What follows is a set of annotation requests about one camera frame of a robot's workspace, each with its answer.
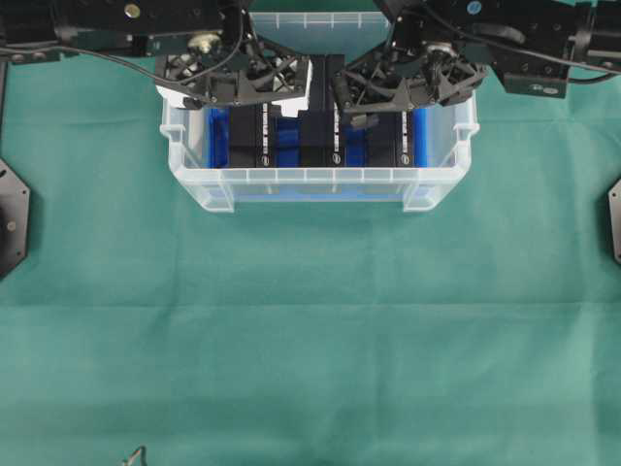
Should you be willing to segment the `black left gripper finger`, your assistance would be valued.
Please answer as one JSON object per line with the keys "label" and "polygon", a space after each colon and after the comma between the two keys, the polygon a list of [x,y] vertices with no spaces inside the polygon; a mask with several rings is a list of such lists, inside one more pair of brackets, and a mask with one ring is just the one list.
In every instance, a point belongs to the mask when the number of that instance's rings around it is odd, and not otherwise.
{"label": "black left gripper finger", "polygon": [[158,57],[155,73],[174,84],[158,83],[156,89],[172,108],[200,110],[205,106],[231,106],[235,100],[240,72],[247,69],[247,59],[235,57],[209,74],[196,78],[213,66],[201,57]]}
{"label": "black left gripper finger", "polygon": [[248,60],[240,72],[241,103],[271,103],[303,98],[311,78],[311,59],[272,41],[243,47]]}

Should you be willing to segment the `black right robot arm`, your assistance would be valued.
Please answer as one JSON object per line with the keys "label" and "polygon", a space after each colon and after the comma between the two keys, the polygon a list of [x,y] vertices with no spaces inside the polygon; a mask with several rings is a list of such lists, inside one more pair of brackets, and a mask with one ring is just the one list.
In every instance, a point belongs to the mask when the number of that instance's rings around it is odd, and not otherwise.
{"label": "black right robot arm", "polygon": [[617,1],[379,1],[387,38],[332,77],[341,121],[469,100],[487,74],[507,93],[562,98],[620,74]]}

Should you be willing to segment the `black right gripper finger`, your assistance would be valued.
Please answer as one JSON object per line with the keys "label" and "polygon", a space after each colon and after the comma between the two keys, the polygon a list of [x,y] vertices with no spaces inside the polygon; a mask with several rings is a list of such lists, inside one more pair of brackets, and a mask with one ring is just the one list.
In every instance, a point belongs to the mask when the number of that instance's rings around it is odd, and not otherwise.
{"label": "black right gripper finger", "polygon": [[405,66],[408,110],[449,107],[469,100],[486,78],[486,67],[466,60],[415,60]]}
{"label": "black right gripper finger", "polygon": [[410,109],[408,81],[382,52],[365,53],[344,65],[332,75],[331,87],[341,123],[354,129],[374,126],[379,114]]}

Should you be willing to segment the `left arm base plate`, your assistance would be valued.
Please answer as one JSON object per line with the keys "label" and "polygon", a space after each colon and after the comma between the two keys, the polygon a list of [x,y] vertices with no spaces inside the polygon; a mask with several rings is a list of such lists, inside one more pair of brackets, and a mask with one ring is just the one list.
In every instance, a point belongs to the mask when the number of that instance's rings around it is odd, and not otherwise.
{"label": "left arm base plate", "polygon": [[1,279],[8,276],[28,253],[30,189],[1,160]]}

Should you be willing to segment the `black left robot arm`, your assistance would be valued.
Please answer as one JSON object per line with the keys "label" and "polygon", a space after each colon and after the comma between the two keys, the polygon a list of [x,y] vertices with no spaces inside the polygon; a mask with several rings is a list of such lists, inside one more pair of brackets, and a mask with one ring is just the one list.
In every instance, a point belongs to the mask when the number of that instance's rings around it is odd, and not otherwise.
{"label": "black left robot arm", "polygon": [[259,35],[247,1],[4,1],[1,60],[89,55],[151,79],[174,108],[309,107],[308,56]]}

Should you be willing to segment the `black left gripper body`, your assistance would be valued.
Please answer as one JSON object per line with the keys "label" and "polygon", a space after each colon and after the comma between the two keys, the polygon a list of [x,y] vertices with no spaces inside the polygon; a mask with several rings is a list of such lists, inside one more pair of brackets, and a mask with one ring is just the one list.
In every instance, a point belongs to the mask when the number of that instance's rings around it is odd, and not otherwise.
{"label": "black left gripper body", "polygon": [[219,30],[175,30],[154,35],[154,74],[159,81],[188,81],[205,71],[233,76],[249,72],[245,46],[252,41],[250,21],[233,21]]}

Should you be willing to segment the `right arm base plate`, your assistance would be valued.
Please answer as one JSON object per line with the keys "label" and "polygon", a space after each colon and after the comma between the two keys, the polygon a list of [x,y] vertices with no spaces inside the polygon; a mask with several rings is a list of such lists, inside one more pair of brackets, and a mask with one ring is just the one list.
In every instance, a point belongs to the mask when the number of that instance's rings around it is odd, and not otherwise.
{"label": "right arm base plate", "polygon": [[598,245],[607,259],[620,266],[620,178],[611,182],[595,204]]}

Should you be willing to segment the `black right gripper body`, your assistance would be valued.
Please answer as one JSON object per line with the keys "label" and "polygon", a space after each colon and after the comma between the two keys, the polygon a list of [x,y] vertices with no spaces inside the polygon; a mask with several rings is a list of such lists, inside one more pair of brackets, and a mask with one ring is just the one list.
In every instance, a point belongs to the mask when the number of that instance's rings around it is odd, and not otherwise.
{"label": "black right gripper body", "polygon": [[386,41],[382,72],[389,78],[425,83],[479,83],[485,67],[459,55],[453,45],[425,41],[413,29],[394,28]]}

